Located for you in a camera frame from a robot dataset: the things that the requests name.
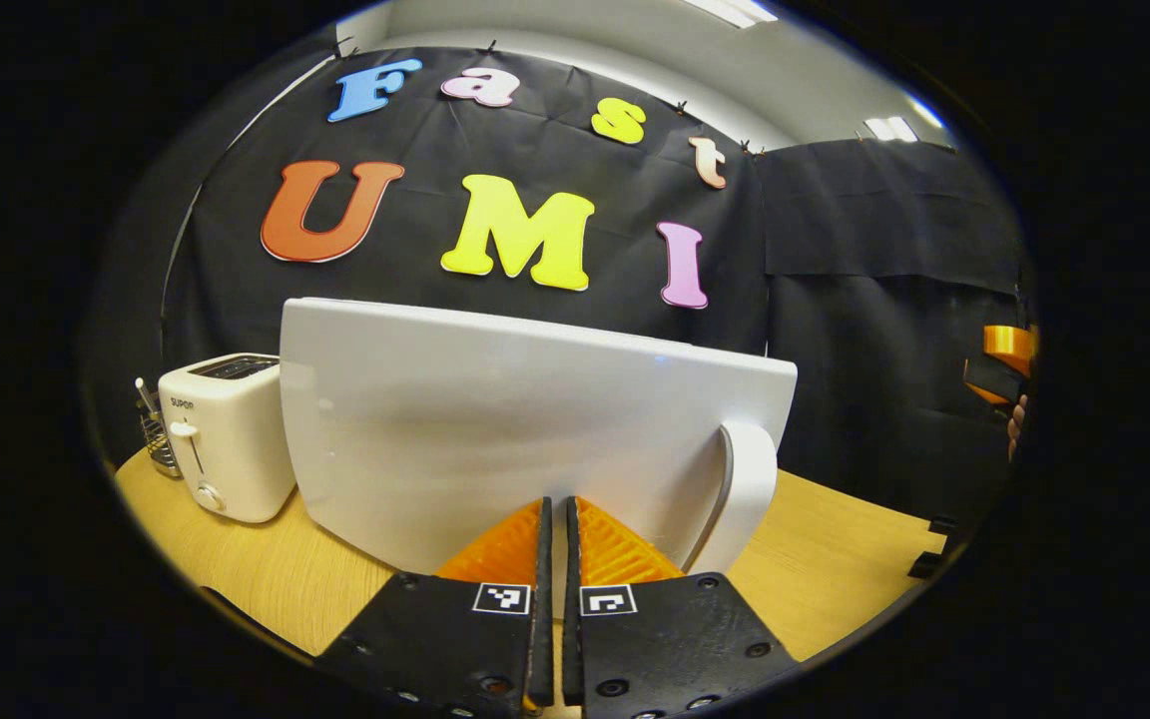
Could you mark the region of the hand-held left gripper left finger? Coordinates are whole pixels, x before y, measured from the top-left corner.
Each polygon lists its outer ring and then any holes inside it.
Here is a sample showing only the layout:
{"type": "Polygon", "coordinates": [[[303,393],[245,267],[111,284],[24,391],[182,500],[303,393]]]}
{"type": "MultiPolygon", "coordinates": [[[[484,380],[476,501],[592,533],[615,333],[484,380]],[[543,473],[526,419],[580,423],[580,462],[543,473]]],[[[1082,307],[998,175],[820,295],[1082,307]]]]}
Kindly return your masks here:
{"type": "Polygon", "coordinates": [[[377,702],[379,718],[528,718],[555,702],[553,502],[521,511],[534,529],[521,582],[398,572],[313,665],[377,702]]]}

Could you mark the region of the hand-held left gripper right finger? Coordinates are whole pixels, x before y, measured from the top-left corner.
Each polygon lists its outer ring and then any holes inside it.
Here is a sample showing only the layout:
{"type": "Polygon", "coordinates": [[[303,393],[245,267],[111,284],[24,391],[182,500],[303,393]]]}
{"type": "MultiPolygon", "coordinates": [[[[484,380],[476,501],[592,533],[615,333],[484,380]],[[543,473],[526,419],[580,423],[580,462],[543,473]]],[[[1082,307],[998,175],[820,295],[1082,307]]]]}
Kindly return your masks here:
{"type": "Polygon", "coordinates": [[[565,502],[562,691],[584,718],[716,718],[802,673],[718,572],[684,574],[607,511],[565,502]]]}

